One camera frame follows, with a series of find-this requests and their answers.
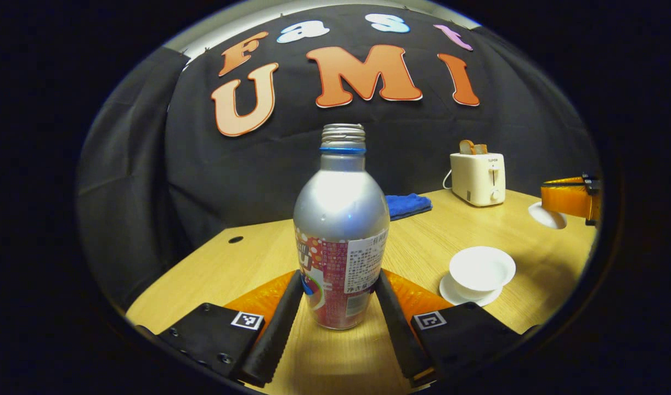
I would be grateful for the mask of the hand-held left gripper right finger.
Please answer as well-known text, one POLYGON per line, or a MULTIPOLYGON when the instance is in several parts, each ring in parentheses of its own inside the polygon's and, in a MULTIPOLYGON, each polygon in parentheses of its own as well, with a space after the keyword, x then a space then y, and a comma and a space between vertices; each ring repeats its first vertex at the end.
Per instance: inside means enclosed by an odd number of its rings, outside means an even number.
POLYGON ((413 387, 470 377, 538 331, 534 325, 518 333, 478 303, 450 303, 386 269, 375 294, 398 365, 413 387))

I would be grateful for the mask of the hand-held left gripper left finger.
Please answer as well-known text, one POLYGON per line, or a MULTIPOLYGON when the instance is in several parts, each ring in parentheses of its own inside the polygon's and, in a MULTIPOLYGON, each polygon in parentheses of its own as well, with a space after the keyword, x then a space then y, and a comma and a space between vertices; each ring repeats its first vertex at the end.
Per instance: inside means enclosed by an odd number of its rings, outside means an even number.
POLYGON ((272 382, 303 295, 302 273, 288 272, 224 305, 199 303, 164 330, 141 333, 210 375, 254 387, 272 382))

